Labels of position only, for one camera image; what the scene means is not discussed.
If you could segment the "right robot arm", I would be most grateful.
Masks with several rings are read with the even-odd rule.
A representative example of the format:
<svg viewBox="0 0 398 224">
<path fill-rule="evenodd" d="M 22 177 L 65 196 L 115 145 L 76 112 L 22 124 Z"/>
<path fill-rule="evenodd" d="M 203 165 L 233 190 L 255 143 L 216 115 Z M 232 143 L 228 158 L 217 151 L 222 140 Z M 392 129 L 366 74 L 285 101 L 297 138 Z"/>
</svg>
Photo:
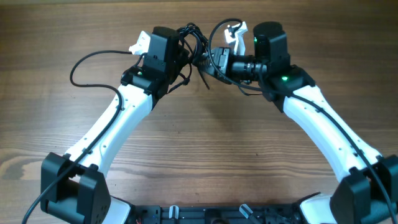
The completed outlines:
<svg viewBox="0 0 398 224">
<path fill-rule="evenodd" d="M 291 64 L 287 36 L 278 22 L 254 27 L 254 54 L 246 55 L 243 21 L 224 21 L 227 46 L 206 39 L 193 59 L 202 73 L 262 95 L 295 121 L 325 156 L 338 180 L 331 195 L 316 193 L 296 206 L 303 223 L 397 222 L 397 157 L 384 157 L 333 110 L 315 80 Z"/>
</svg>

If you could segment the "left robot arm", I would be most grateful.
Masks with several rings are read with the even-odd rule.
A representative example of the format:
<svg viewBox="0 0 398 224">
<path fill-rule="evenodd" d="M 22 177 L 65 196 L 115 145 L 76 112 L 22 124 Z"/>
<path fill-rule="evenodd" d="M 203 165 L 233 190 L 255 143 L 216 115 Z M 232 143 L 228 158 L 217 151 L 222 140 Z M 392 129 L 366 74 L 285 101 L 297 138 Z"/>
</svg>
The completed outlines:
<svg viewBox="0 0 398 224">
<path fill-rule="evenodd" d="M 192 61 L 183 29 L 157 26 L 142 32 L 129 54 L 138 61 L 113 88 L 114 101 L 66 153 L 49 153 L 41 166 L 43 212 L 68 223 L 128 223 L 135 206 L 109 193 L 106 176 L 116 154 L 157 102 L 178 86 L 181 69 Z"/>
</svg>

